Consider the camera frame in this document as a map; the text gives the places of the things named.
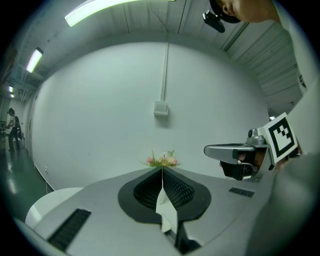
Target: tube light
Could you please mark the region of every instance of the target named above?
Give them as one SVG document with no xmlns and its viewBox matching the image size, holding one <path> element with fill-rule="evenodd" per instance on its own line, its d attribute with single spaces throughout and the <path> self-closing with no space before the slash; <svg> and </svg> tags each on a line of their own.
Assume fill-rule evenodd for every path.
<svg viewBox="0 0 320 256">
<path fill-rule="evenodd" d="M 26 67 L 27 71 L 29 71 L 30 73 L 34 71 L 38 61 L 42 57 L 42 54 L 44 54 L 44 52 L 39 47 L 37 47 L 31 56 L 28 66 Z"/>
<path fill-rule="evenodd" d="M 84 3 L 80 4 L 74 10 L 72 10 L 69 14 L 67 14 L 67 16 L 64 17 L 64 19 L 70 27 L 73 27 L 79 21 L 82 21 L 86 17 L 96 12 L 99 12 L 103 9 L 116 6 L 119 4 L 135 2 L 135 1 L 142 1 L 142 0 L 87 0 Z"/>
</svg>

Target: corrugated metal ceiling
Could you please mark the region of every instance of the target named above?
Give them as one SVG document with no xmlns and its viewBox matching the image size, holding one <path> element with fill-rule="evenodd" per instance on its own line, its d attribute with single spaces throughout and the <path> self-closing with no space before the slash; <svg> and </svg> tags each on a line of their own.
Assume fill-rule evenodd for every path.
<svg viewBox="0 0 320 256">
<path fill-rule="evenodd" d="M 149 6 L 145 0 L 104 9 L 69 27 L 65 15 L 83 2 L 51 0 L 39 10 L 16 44 L 17 64 L 25 67 L 33 50 L 42 48 L 45 54 L 35 69 L 39 80 L 66 55 L 90 42 L 116 34 L 163 31 L 150 8 L 169 33 L 206 41 L 252 70 L 260 82 L 271 115 L 289 112 L 302 97 L 290 36 L 275 22 L 224 22 L 226 32 L 221 34 L 203 21 L 202 14 L 210 9 L 209 0 L 150 0 Z M 18 68 L 12 75 L 22 77 Z M 38 84 L 39 81 L 34 80 L 34 86 Z"/>
</svg>

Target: cap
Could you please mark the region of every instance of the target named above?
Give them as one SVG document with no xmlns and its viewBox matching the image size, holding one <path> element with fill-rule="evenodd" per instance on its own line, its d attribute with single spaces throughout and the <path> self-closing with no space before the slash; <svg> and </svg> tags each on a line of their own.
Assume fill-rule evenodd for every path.
<svg viewBox="0 0 320 256">
<path fill-rule="evenodd" d="M 213 12 L 218 15 L 218 17 L 228 23 L 239 23 L 240 20 L 236 17 L 227 15 L 224 13 L 224 11 L 220 8 L 220 6 L 217 4 L 217 0 L 210 0 L 210 5 L 213 10 Z"/>
</svg>

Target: flower arrangement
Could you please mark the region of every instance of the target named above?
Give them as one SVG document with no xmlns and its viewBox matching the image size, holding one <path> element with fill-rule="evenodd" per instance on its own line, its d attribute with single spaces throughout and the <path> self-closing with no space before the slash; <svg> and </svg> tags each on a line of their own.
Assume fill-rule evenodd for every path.
<svg viewBox="0 0 320 256">
<path fill-rule="evenodd" d="M 155 157 L 155 152 L 152 151 L 152 156 L 149 156 L 145 162 L 143 162 L 145 166 L 149 167 L 176 167 L 181 165 L 175 157 L 175 151 L 163 151 L 159 157 Z"/>
</svg>

